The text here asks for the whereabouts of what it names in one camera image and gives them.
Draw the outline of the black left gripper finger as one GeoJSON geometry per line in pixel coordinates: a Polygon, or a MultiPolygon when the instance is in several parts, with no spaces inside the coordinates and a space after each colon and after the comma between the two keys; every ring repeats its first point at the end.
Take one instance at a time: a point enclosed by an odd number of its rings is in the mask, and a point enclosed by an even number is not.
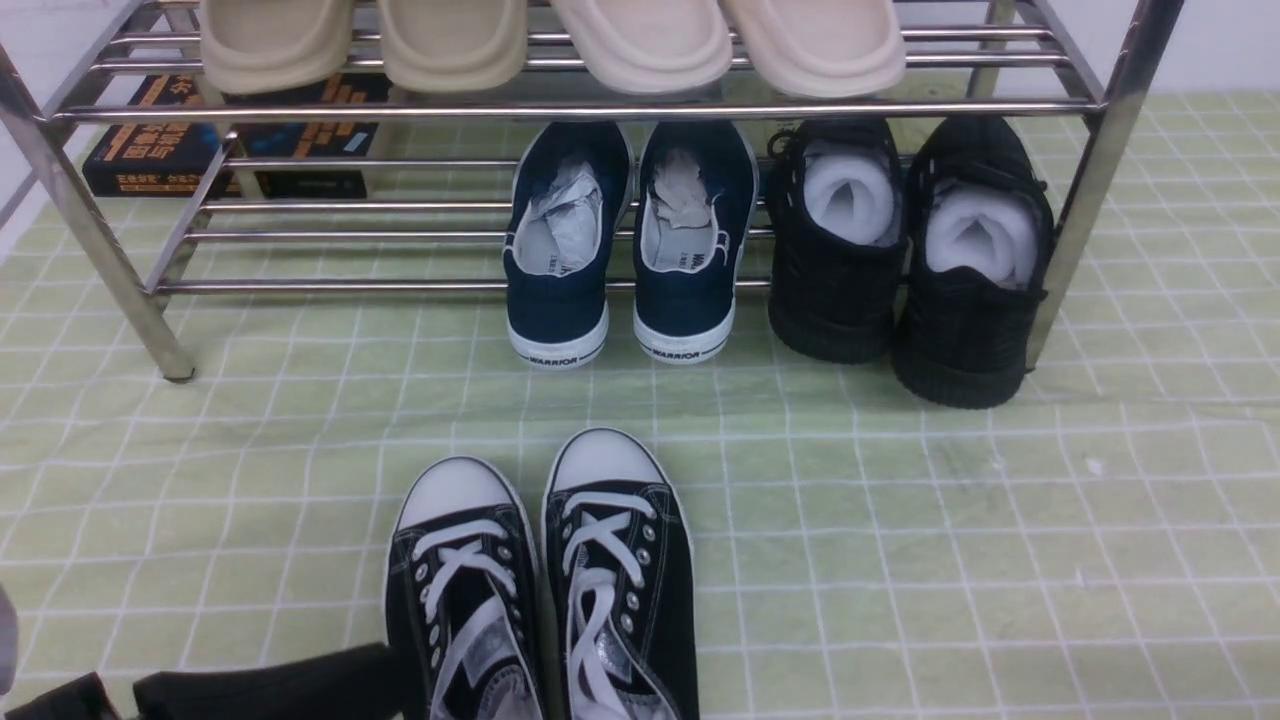
{"type": "Polygon", "coordinates": [[[155,673],[133,684],[142,719],[393,719],[404,691],[396,653],[362,644],[230,673],[155,673]]]}

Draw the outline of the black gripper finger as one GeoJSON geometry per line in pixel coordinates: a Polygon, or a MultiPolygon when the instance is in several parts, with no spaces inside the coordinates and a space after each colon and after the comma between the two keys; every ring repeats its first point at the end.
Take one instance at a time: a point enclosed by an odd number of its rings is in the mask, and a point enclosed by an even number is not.
{"type": "Polygon", "coordinates": [[[97,673],[55,687],[5,712],[10,720],[119,720],[97,673]]]}

